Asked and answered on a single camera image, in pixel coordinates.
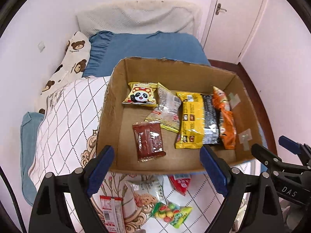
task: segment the brown bear print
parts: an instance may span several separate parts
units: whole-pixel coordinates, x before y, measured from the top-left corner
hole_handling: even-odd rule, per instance
[[[63,65],[60,65],[60,66],[56,69],[56,71],[55,71],[54,73],[57,73],[62,67],[63,67]]]
[[[67,46],[66,46],[65,52],[67,52],[69,46],[70,46],[70,41],[68,40],[68,44],[67,44]]]
[[[84,72],[85,67],[86,67],[86,60],[81,60],[75,66],[74,71],[76,72],[76,74],[79,73],[79,72]]]
[[[55,81],[49,80],[48,83],[46,83],[46,86],[43,88],[42,92],[47,91],[55,84]]]
[[[84,47],[84,44],[85,44],[85,41],[82,40],[82,41],[78,41],[78,42],[73,42],[71,44],[71,46],[73,47],[74,50],[79,50],[79,49],[82,49]]]
[[[40,110],[39,110],[39,113],[40,113],[40,114],[45,114],[45,109],[40,109]]]

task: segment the orange snack bag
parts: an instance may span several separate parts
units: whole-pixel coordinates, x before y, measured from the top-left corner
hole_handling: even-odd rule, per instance
[[[220,110],[219,130],[225,149],[234,150],[236,129],[228,98],[222,90],[213,87],[213,105]]]

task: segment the metal screw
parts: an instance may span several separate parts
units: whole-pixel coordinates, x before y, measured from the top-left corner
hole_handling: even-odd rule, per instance
[[[265,177],[266,179],[269,178],[269,176],[270,176],[267,172],[263,172],[262,175],[263,175],[263,177]]]
[[[234,174],[238,174],[240,173],[240,170],[236,167],[232,168],[231,171],[234,173]]]
[[[82,172],[83,172],[83,169],[82,169],[81,167],[75,169],[75,173],[76,173],[76,174],[80,174],[80,173],[82,173]]]
[[[51,178],[53,176],[53,174],[51,172],[46,173],[45,177],[46,178]]]

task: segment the cardboard box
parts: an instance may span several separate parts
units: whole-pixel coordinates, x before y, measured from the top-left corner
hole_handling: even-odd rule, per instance
[[[217,156],[233,166],[253,159],[250,147],[262,144],[253,105],[240,78],[229,71],[173,60],[129,58],[121,60],[110,78],[97,135],[97,152],[105,145],[115,150],[110,171],[140,174],[174,174],[203,171],[199,149],[175,149],[176,133],[161,129],[166,156],[138,162],[132,124],[143,121],[154,108],[122,104],[129,82],[160,82],[172,91],[210,94],[216,86],[232,97],[237,130],[235,150],[213,146]],[[251,133],[245,143],[242,134]]]

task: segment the light switch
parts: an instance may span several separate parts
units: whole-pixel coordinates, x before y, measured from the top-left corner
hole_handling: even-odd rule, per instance
[[[45,45],[44,45],[43,41],[41,41],[41,42],[38,44],[38,48],[39,48],[40,52],[42,52],[42,51],[44,50]]]

